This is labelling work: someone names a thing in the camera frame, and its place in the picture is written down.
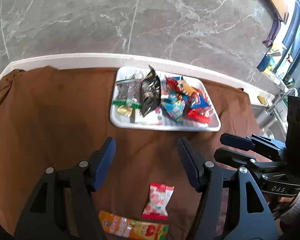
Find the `faucet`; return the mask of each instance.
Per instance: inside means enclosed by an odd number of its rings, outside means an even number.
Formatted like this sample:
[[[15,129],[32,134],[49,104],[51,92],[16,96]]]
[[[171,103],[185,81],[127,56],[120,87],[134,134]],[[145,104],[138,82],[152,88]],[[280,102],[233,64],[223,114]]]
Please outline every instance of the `faucet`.
[[[275,119],[278,121],[278,124],[279,124],[279,127],[280,127],[280,130],[282,131],[283,133],[283,137],[284,139],[286,139],[287,137],[287,127],[286,125],[282,122],[281,118],[280,118],[280,115],[276,109],[277,105],[283,100],[285,99],[287,96],[289,95],[294,95],[295,97],[298,96],[298,90],[296,88],[290,88],[287,92],[285,92],[283,94],[282,97],[280,97],[278,100],[276,100],[270,107],[267,108],[267,113],[270,114],[270,115],[274,115]]]
[[[287,96],[294,95],[295,97],[298,96],[298,90],[296,88],[289,88],[287,92],[283,94],[277,101],[275,101],[270,107],[267,108],[267,112],[270,114],[273,110],[276,109],[277,105],[284,100]]]

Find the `candy wrapper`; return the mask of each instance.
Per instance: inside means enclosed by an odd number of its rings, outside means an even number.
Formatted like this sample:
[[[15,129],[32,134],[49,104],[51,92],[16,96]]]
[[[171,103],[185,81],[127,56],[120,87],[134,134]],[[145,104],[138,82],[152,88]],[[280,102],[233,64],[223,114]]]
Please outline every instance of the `candy wrapper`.
[[[115,85],[118,88],[118,95],[112,101],[112,104],[140,109],[141,83],[141,79],[127,79],[116,82]]]
[[[140,91],[141,113],[143,117],[156,109],[161,101],[160,79],[150,65],[149,68],[150,72],[142,81]]]
[[[162,124],[162,109],[157,107],[154,111],[147,114],[145,117],[142,116],[139,109],[135,110],[134,122],[145,125],[149,124]]]
[[[189,109],[187,116],[196,122],[209,123],[210,122],[210,107]]]
[[[128,106],[118,106],[117,113],[126,117],[132,116],[133,108]]]
[[[161,96],[161,107],[167,112],[167,114],[177,122],[183,122],[183,110],[186,103],[182,99],[182,95],[172,90],[165,91]]]
[[[164,240],[169,226],[147,223],[116,216],[106,211],[99,212],[99,220],[105,232],[136,240]]]
[[[171,198],[174,187],[164,184],[151,183],[149,203],[146,205],[142,213],[142,218],[146,219],[168,219],[166,206]]]

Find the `red snack bag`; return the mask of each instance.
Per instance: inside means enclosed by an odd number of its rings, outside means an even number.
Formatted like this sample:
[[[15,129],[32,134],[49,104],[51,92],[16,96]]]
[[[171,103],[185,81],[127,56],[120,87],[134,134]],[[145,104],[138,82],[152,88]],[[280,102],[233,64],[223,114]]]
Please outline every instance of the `red snack bag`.
[[[178,81],[176,79],[166,77],[166,84],[168,89],[177,93],[181,93],[180,89],[178,88]]]
[[[167,220],[168,213],[166,206],[171,198],[174,187],[164,184],[150,184],[150,201],[142,213],[142,218]]]
[[[197,109],[189,109],[188,117],[194,119],[197,122],[209,123],[210,122],[210,107],[197,108]]]

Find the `marble floor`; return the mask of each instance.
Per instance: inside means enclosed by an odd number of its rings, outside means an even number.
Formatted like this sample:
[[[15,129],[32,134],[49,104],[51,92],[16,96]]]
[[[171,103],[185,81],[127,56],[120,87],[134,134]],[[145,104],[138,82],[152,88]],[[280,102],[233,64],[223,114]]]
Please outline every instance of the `marble floor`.
[[[276,93],[256,69],[271,25],[264,0],[0,0],[0,73],[29,57],[124,53],[204,67]]]

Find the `red and white candy packet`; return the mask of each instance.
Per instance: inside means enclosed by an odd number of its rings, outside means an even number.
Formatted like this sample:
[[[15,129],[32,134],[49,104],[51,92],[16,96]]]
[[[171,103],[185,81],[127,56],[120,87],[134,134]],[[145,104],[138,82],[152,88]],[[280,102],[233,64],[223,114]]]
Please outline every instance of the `red and white candy packet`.
[[[142,218],[167,220],[168,213],[166,206],[171,198],[174,187],[164,184],[150,184],[150,201],[142,213]]]

